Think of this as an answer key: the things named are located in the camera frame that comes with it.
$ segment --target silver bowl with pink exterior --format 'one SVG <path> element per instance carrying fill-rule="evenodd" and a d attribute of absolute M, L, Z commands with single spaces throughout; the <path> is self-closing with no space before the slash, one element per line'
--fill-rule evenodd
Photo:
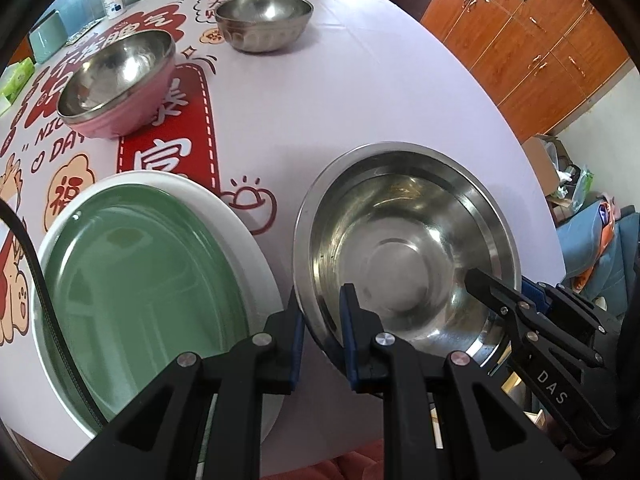
<path fill-rule="evenodd" d="M 216 21 L 234 49 L 272 52 L 296 41 L 313 12 L 306 0 L 227 0 L 216 9 Z"/>
<path fill-rule="evenodd" d="M 165 30 L 144 30 L 102 49 L 73 74 L 58 114 L 86 137 L 121 137 L 158 113 L 175 69 L 175 41 Z"/>

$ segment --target orange cloth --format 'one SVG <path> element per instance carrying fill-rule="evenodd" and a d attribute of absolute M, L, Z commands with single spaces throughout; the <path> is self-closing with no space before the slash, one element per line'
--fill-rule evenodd
<path fill-rule="evenodd" d="M 604 206 L 607 208 L 607 211 L 609 212 L 609 223 L 602 228 L 602 233 L 600 234 L 600 248 L 598 250 L 598 260 L 600 259 L 604 251 L 607 249 L 608 245 L 613 240 L 615 227 L 616 227 L 616 218 L 615 218 L 614 210 L 611 204 L 607 200 L 603 200 L 602 204 L 604 204 Z M 593 269 L 598 264 L 598 260 L 596 260 L 596 263 L 593 266 L 589 267 L 589 269 L 585 270 L 582 274 L 574 278 L 573 287 L 572 287 L 574 292 L 580 293 L 584 289 L 584 286 L 587 284 L 587 282 L 589 281 L 589 278 L 593 273 Z"/>
<path fill-rule="evenodd" d="M 382 480 L 384 455 L 383 441 L 378 440 L 333 460 L 265 476 L 262 480 Z"/>

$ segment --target black cable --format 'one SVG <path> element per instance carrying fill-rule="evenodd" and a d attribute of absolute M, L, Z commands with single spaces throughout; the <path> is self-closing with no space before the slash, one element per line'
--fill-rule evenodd
<path fill-rule="evenodd" d="M 36 292 L 38 293 L 40 305 L 42 306 L 44 319 L 51 333 L 51 336 L 53 337 L 53 342 L 56 346 L 56 349 L 60 353 L 60 357 L 62 357 L 62 362 L 65 365 L 66 371 L 69 373 L 69 376 L 71 377 L 76 390 L 78 390 L 78 394 L 80 395 L 82 402 L 84 402 L 84 404 L 86 405 L 89 413 L 98 424 L 98 427 L 102 429 L 107 425 L 107 419 L 104 418 L 104 415 L 100 411 L 100 408 L 98 408 L 98 405 L 95 403 L 95 400 L 89 392 L 89 389 L 86 387 L 86 384 L 82 380 L 82 376 L 80 375 L 80 371 L 76 366 L 76 362 L 71 356 L 71 352 L 69 351 L 69 347 L 66 344 L 66 340 L 62 334 L 62 330 L 60 330 L 60 324 L 58 323 L 58 318 L 56 317 L 56 313 L 53 310 L 53 304 L 51 303 L 49 291 L 47 290 L 47 283 L 44 280 L 44 275 L 42 273 L 42 268 L 40 267 L 38 255 L 36 254 L 36 250 L 33 247 L 31 238 L 29 238 L 27 229 L 25 229 L 25 227 L 22 225 L 22 222 L 20 221 L 14 210 L 11 209 L 11 207 L 4 200 L 0 200 L 0 219 L 9 227 L 10 231 L 14 234 L 16 240 L 18 240 L 18 243 L 21 245 L 22 250 L 24 251 L 24 256 L 27 260 L 27 264 L 29 265 L 31 277 L 33 278 L 33 284 L 36 288 Z"/>

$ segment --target round table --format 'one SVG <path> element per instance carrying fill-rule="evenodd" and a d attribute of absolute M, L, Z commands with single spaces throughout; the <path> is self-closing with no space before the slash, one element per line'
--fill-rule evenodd
<path fill-rule="evenodd" d="M 313 180 L 347 150 L 404 140 L 449 155 L 484 183 L 511 226 L 524 275 L 549 283 L 564 276 L 545 199 L 516 138 L 469 72 L 419 23 L 388 0 L 309 0 L 315 12 L 295 44 L 248 56 L 219 34 L 213 9 L 220 1 L 140 1 L 37 68 L 0 118 L 0 197 L 17 208 L 36 247 L 60 210 L 95 181 L 133 169 L 172 171 L 236 211 L 286 301 L 296 214 Z M 101 47 L 154 27 L 174 35 L 178 53 L 157 119 L 120 140 L 86 139 L 65 126 L 55 106 L 72 72 Z M 5 306 L 28 304 L 26 262 L 9 250 L 6 232 L 0 236 Z M 87 437 L 47 382 L 25 310 L 0 310 L 0 416 L 71 459 Z M 262 473 L 310 465 L 381 436 L 382 402 L 352 393 L 307 334 L 301 381 L 263 443 Z"/>

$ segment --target triangular cutout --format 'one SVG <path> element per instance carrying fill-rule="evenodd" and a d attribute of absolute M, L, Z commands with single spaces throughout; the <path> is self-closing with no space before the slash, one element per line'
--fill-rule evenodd
<path fill-rule="evenodd" d="M 482 415 L 482 421 L 494 451 L 521 444 L 526 438 L 524 430 L 511 418 L 482 384 L 474 384 L 474 396 Z"/>
<path fill-rule="evenodd" d="M 171 387 L 166 386 L 156 393 L 120 431 L 118 440 L 140 451 L 151 451 L 173 392 Z"/>

